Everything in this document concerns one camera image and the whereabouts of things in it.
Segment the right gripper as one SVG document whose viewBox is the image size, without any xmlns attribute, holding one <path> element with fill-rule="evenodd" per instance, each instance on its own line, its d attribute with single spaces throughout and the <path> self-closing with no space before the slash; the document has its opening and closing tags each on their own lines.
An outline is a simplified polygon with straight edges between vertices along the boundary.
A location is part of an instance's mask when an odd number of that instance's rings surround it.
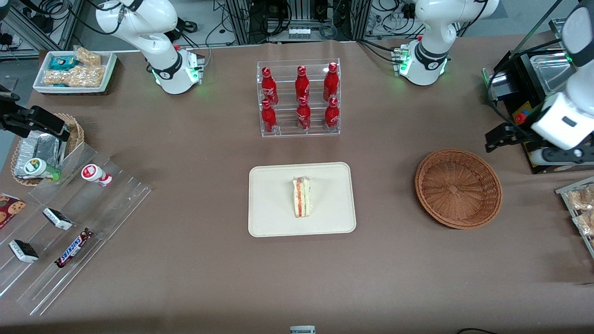
<svg viewBox="0 0 594 334">
<path fill-rule="evenodd" d="M 10 91 L 0 92 L 1 104 L 16 104 L 20 100 L 19 95 Z M 9 131 L 14 135 L 28 136 L 30 129 L 42 131 L 52 135 L 58 140 L 67 142 L 70 139 L 70 131 L 64 120 L 41 107 L 31 107 L 28 112 L 28 123 L 18 113 L 1 113 L 0 129 Z"/>
</svg>

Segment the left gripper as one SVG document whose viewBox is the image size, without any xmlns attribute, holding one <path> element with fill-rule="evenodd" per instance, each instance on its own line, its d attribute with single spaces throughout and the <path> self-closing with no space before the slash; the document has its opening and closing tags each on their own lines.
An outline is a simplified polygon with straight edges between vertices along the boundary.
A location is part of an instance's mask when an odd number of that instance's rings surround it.
<svg viewBox="0 0 594 334">
<path fill-rule="evenodd" d="M 563 150 L 575 148 L 594 130 L 593 97 L 560 91 L 548 97 L 541 116 L 531 129 L 515 123 L 503 122 L 497 132 L 484 135 L 484 149 L 488 154 L 497 148 L 533 142 L 533 131 L 544 140 Z"/>
</svg>

